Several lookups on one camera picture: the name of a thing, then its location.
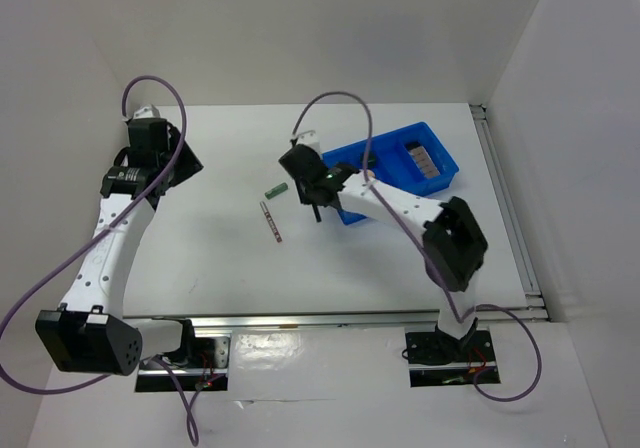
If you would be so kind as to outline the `green clear lipstick tube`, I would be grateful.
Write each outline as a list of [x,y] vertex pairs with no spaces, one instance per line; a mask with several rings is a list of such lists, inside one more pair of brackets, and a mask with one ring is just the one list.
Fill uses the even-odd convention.
[[286,192],[288,190],[288,185],[286,182],[280,183],[278,185],[276,185],[275,187],[267,190],[264,193],[264,196],[267,200],[271,200],[273,198],[275,198],[276,196],[279,196],[281,194],[283,194],[284,192]]

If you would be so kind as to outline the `red lip gloss tube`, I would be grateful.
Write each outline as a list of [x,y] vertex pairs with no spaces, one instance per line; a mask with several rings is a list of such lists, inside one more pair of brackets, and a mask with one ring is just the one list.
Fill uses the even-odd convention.
[[282,236],[267,204],[264,201],[261,201],[259,205],[276,242],[281,243],[283,241]]

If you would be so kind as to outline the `black square powder compact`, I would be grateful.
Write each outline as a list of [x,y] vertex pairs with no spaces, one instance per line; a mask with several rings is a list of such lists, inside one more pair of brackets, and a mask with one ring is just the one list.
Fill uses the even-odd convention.
[[421,148],[421,147],[422,147],[422,145],[417,141],[413,141],[413,142],[409,142],[409,143],[405,144],[405,148],[408,151],[412,151],[414,149],[418,149],[418,148]]

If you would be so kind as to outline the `clear eyeshadow palette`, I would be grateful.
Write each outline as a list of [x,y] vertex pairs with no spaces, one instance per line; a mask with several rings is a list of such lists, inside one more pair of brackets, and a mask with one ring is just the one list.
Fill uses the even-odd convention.
[[423,145],[421,148],[408,151],[408,153],[426,179],[432,179],[440,175],[439,169]]

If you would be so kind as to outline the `green gold mascara pen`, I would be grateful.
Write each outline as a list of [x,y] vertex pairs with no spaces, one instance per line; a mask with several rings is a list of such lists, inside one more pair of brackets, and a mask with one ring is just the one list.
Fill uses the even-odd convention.
[[317,223],[321,223],[322,222],[322,218],[321,218],[318,206],[316,204],[312,204],[311,207],[312,207],[316,222]]

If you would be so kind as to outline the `green round compact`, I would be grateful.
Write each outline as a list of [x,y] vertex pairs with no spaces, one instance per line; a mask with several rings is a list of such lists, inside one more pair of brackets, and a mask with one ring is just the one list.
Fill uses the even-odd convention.
[[367,163],[368,166],[375,166],[377,164],[378,158],[374,152],[370,152],[367,157],[364,155],[361,156],[361,163]]

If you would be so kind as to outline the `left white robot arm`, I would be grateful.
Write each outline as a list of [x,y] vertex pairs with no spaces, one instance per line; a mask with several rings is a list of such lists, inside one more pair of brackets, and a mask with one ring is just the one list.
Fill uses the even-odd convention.
[[59,306],[41,311],[35,322],[62,372],[127,376],[155,355],[176,367],[197,355],[190,322],[160,317],[129,324],[123,312],[129,274],[161,198],[203,166],[155,106],[138,109],[126,127],[129,144],[102,180],[99,240]]

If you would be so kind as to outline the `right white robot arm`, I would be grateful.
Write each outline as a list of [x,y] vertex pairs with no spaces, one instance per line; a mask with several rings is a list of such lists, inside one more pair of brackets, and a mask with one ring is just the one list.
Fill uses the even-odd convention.
[[488,242],[465,200],[448,201],[403,191],[348,163],[328,167],[313,130],[293,135],[279,159],[301,202],[363,215],[401,229],[423,258],[430,284],[442,293],[436,347],[448,360],[460,359],[477,329],[477,272]]

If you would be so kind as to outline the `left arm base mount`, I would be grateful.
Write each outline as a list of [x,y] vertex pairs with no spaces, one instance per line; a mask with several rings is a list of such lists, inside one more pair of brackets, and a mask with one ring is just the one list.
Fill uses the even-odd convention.
[[[228,368],[231,357],[231,335],[191,337],[186,345],[158,358],[165,363],[187,393],[196,391],[223,392],[228,390]],[[176,392],[169,373],[155,359],[140,363],[135,391],[137,393]]]

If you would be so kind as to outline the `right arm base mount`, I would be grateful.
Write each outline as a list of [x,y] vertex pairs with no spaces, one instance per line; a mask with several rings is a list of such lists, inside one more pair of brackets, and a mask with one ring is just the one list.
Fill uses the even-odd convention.
[[402,358],[408,363],[412,388],[452,387],[478,383],[500,384],[501,378],[490,331],[480,329],[459,352],[440,345],[434,331],[405,333]]

